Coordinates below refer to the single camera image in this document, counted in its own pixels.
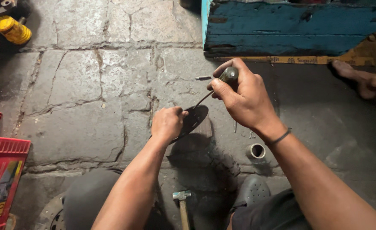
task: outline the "yellow spring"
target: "yellow spring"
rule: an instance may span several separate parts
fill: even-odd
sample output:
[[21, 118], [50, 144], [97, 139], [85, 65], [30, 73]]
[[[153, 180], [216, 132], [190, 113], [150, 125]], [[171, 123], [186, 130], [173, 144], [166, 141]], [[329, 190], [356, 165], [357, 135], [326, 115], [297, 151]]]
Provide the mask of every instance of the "yellow spring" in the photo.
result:
[[11, 16], [0, 17], [0, 33], [17, 45], [24, 44], [32, 37], [32, 31]]

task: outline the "screwdriver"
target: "screwdriver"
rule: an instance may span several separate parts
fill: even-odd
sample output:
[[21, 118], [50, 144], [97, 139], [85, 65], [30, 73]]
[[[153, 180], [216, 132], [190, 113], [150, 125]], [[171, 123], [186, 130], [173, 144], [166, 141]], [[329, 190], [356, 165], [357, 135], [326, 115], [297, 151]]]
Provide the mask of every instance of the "screwdriver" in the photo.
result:
[[[237, 82], [238, 80], [238, 77], [239, 77], [239, 71], [238, 69], [236, 69], [235, 67], [232, 67], [232, 66], [229, 66], [225, 69], [225, 71], [221, 74], [221, 76], [219, 77], [219, 79], [223, 82], [225, 82], [226, 84], [232, 86], [231, 84], [233, 84], [234, 82]], [[214, 93], [215, 91], [211, 91], [209, 92], [204, 98], [202, 98], [194, 107], [194, 109], [196, 109], [196, 107], [201, 103], [203, 102], [207, 97], [209, 97], [212, 93]]]

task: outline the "metal disc with holes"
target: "metal disc with holes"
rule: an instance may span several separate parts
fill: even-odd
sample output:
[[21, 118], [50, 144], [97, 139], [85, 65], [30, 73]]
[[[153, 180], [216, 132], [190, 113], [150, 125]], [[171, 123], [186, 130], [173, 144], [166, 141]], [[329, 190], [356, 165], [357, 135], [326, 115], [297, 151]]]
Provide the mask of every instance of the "metal disc with holes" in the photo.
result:
[[208, 115], [209, 109], [207, 106], [199, 105], [194, 110], [194, 106], [185, 109], [189, 114], [183, 120], [183, 126], [179, 136], [171, 141], [170, 144], [175, 143], [177, 140], [185, 137], [194, 129], [196, 129], [205, 120]]
[[64, 194], [59, 194], [43, 208], [34, 230], [66, 230], [63, 220]]

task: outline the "hammer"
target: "hammer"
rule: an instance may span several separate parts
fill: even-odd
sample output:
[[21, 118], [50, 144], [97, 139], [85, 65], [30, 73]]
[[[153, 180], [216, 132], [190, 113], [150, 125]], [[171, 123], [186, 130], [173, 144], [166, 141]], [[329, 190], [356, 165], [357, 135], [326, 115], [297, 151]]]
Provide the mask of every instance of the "hammer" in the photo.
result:
[[191, 196], [191, 191], [179, 191], [172, 193], [174, 200], [179, 200], [179, 210], [181, 212], [182, 230], [190, 230], [187, 212], [186, 198]]

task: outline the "blue wooden box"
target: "blue wooden box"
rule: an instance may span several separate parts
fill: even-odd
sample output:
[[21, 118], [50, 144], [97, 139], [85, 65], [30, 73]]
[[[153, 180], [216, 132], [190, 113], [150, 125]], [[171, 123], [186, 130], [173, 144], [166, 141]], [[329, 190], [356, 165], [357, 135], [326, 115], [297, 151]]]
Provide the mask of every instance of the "blue wooden box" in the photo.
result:
[[202, 0], [203, 51], [215, 56], [340, 56], [376, 32], [376, 0]]

